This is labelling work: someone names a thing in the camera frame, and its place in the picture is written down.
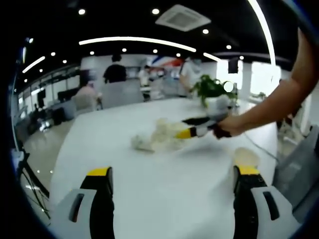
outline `human arm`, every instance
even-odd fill
[[[279,86],[259,105],[240,116],[230,116],[219,126],[231,135],[285,118],[311,93],[318,82],[318,47],[311,46],[298,30],[299,47],[291,79]]]

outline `hand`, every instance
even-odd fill
[[[228,116],[226,119],[218,123],[218,126],[230,133],[231,136],[242,134],[245,129],[240,116]]]

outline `desk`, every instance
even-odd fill
[[[243,110],[250,107],[241,103]],[[203,115],[198,102],[171,99],[80,115],[62,145],[50,186],[52,209],[85,175],[113,167],[116,239],[233,238],[235,219],[229,170],[223,150],[253,149],[260,170],[271,184],[275,161],[245,136],[217,140],[211,134],[191,139],[182,150],[147,154],[131,149],[130,139],[151,133],[159,118],[178,121]],[[248,132],[251,139],[276,154],[276,125]]]

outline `person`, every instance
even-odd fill
[[[39,108],[38,108],[38,105],[37,104],[34,104],[34,111],[33,113],[36,115],[39,113]]]
[[[298,54],[290,80],[281,81],[262,103],[246,113],[228,116],[218,124],[220,128],[237,136],[247,130],[280,121],[301,105],[319,80],[319,48],[311,45],[300,29],[298,40]]]
[[[201,60],[189,57],[184,62],[179,73],[179,85],[177,94],[180,97],[187,97],[192,87],[202,76]]]
[[[150,72],[151,72],[151,68],[150,66],[146,65],[144,68],[142,68],[138,74],[138,78],[140,80],[140,85],[141,87],[147,87],[149,86],[149,79],[150,79]],[[143,98],[144,98],[144,102],[147,102],[151,99],[150,96],[150,91],[149,90],[142,90],[142,94],[143,94]]]
[[[75,96],[81,96],[81,95],[88,95],[94,98],[98,104],[101,103],[102,95],[100,93],[97,93],[94,90],[93,82],[89,81],[87,77],[85,77],[85,73],[80,74],[80,86],[79,91],[76,93]]]
[[[126,81],[126,69],[121,65],[121,55],[112,56],[112,65],[109,66],[103,77],[105,83]]]
[[[151,68],[148,65],[146,65],[144,68],[140,70],[138,77],[142,87],[149,85],[150,72],[151,72]]]

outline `gray office chair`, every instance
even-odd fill
[[[141,103],[144,100],[139,80],[107,83],[101,92],[103,109]]]
[[[319,197],[319,126],[276,167],[273,185],[293,206],[300,223]]]
[[[78,117],[80,114],[93,112],[96,110],[96,100],[89,95],[75,95],[72,97],[75,113],[74,116]]]

